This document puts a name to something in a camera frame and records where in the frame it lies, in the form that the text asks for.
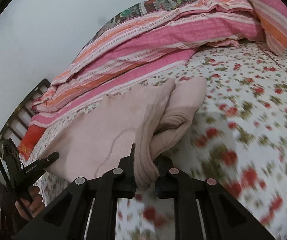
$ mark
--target pink cloth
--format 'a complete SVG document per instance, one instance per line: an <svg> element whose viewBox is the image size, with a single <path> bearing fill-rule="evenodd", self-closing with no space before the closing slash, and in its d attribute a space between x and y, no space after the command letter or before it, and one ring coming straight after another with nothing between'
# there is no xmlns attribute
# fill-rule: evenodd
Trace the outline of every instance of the pink cloth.
<svg viewBox="0 0 287 240"><path fill-rule="evenodd" d="M138 84L122 95L105 95L98 109L77 117L45 149L40 158L60 154L47 171L70 182L79 176L97 178L117 167L136 142L135 178L139 187L146 187L157 176L152 161L182 137L205 96L204 78L174 82Z"/></svg>

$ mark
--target black clamp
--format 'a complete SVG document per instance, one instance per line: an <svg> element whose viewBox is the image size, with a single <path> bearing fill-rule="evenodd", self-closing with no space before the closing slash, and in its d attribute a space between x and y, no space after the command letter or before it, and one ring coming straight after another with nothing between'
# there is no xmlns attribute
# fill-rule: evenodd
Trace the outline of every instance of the black clamp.
<svg viewBox="0 0 287 240"><path fill-rule="evenodd" d="M117 200L131 199L136 192L134 149L101 178L77 178L15 240L115 239ZM166 157L155 163L157 196L174 199L176 240L274 239L215 179L192 179Z"/></svg>
<svg viewBox="0 0 287 240"><path fill-rule="evenodd" d="M18 149L11 138L2 143L2 148L3 159L7 165L12 188L10 194L12 194L15 199L21 197L31 203L33 200L28 192L29 187L35 184L45 173L45 168L59 158L59 153L53 152L47 158L34 161L30 165L23 167L19 158Z"/></svg>

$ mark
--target wall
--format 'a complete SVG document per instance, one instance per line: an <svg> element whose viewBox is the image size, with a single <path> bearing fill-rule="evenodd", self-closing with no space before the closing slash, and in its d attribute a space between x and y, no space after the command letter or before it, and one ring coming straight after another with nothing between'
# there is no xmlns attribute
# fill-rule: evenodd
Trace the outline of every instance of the wall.
<svg viewBox="0 0 287 240"><path fill-rule="evenodd" d="M43 78L65 70L99 28L144 0L13 0L0 16L0 130Z"/></svg>

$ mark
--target floral bedsheet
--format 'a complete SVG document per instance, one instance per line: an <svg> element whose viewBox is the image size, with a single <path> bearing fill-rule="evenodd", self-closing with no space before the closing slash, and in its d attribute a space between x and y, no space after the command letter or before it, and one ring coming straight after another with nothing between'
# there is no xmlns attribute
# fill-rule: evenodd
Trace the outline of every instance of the floral bedsheet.
<svg viewBox="0 0 287 240"><path fill-rule="evenodd" d="M196 179L217 179L276 239L286 239L287 51L277 57L265 43L252 42L202 47L185 65L141 84L193 76L207 78L206 98L188 132L165 155ZM29 162L75 115L47 129ZM68 183L46 173L36 185L48 204ZM174 239L173 216L172 200L157 199L152 189L137 192L132 200L118 201L116 239Z"/></svg>

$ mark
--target black cable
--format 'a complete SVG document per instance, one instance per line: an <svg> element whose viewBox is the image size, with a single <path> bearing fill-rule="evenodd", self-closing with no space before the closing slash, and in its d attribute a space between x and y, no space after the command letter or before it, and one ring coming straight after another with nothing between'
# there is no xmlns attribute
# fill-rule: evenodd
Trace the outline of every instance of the black cable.
<svg viewBox="0 0 287 240"><path fill-rule="evenodd" d="M15 200L15 201L17 200L18 201L19 205L24 210L24 212L28 216L29 220L31 220L33 217L31 216L29 210L25 207L25 205L23 204L21 199L19 197L17 197L17 195L15 194L14 189L12 188L10 180L8 178L8 175L7 175L6 171L5 171L5 168L2 165L1 159L0 159L0 172L2 173L2 176L3 176L3 178L4 178L5 182L6 182L6 187L7 187L7 190L9 192L10 196L12 197L13 200Z"/></svg>

